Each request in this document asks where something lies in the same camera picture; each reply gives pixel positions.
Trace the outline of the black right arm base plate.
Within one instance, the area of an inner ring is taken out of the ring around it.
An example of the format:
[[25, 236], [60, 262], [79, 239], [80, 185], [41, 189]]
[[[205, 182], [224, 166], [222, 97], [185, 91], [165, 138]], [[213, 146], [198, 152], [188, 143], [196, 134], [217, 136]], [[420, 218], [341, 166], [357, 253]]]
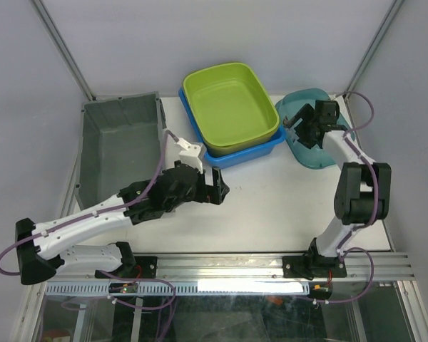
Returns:
[[286, 279], [304, 278], [313, 280], [314, 278], [346, 278], [347, 269], [344, 263], [338, 258], [331, 257], [309, 257], [305, 255], [284, 256], [282, 258], [283, 276]]

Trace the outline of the lime green plastic tub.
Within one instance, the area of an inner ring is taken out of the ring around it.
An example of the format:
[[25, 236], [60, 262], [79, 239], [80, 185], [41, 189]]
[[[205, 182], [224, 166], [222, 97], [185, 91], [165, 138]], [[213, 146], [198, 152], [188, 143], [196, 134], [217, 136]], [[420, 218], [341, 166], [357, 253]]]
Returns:
[[231, 62], [200, 69], [183, 91], [204, 141], [226, 146], [273, 135], [280, 119], [252, 68]]

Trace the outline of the olive green slotted basket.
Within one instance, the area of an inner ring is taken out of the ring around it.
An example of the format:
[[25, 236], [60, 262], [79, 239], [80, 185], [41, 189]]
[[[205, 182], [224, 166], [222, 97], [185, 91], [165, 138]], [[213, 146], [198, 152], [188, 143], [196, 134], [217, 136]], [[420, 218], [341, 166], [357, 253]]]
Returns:
[[277, 130], [273, 135], [264, 135], [263, 137], [247, 140], [245, 142], [236, 143], [233, 145], [214, 145], [211, 142], [204, 141], [209, 153], [214, 157], [222, 157], [229, 155], [235, 152], [240, 152], [251, 147], [257, 147], [265, 143], [270, 142], [273, 138], [276, 138], [279, 135], [280, 131]]

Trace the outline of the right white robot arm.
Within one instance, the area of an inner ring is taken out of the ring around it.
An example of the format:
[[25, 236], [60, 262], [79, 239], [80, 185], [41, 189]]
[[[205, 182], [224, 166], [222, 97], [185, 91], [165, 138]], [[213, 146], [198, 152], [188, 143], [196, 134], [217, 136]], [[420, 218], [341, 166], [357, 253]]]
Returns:
[[346, 277], [347, 243], [389, 212], [391, 167], [368, 157], [352, 139], [352, 130], [338, 123], [339, 117], [337, 102], [317, 100], [282, 121], [286, 130], [295, 132], [299, 143], [307, 149], [324, 150], [340, 169], [335, 216], [304, 254], [283, 257], [283, 276], [288, 279]]

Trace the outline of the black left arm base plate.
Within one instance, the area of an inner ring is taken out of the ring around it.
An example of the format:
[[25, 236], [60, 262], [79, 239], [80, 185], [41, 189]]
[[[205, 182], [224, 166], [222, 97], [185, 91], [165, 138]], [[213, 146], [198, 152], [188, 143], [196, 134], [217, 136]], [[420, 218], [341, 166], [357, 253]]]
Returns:
[[157, 256], [134, 256], [132, 265], [122, 265], [110, 274], [120, 278], [128, 279], [154, 279], [158, 268]]

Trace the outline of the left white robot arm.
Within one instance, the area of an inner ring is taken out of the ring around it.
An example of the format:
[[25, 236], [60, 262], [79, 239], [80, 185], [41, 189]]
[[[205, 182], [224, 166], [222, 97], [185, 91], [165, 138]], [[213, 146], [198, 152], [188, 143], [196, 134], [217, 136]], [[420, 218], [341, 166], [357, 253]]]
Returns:
[[87, 239], [115, 229], [160, 219], [189, 202], [220, 205], [229, 193], [219, 168], [213, 183], [205, 172], [181, 161], [150, 180], [134, 182], [101, 203], [52, 222], [26, 218], [15, 228], [18, 275], [23, 285], [48, 281], [62, 273], [109, 274], [125, 278], [136, 270], [128, 242], [86, 246]]

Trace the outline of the blue plastic tub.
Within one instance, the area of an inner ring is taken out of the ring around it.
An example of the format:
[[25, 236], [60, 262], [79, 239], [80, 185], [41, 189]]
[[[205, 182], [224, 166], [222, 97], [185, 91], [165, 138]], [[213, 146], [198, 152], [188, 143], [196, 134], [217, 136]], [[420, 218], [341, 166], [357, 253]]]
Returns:
[[[182, 87], [179, 88], [178, 96], [195, 132], [197, 141], [204, 143], [204, 139], [195, 122], [195, 118], [193, 117], [192, 110], [190, 109]], [[211, 152], [207, 151], [204, 155], [204, 158], [212, 167], [225, 169], [270, 154], [276, 145], [282, 143], [285, 140], [285, 137], [285, 129], [283, 126], [280, 126], [276, 133], [267, 142], [220, 157], [215, 157]]]

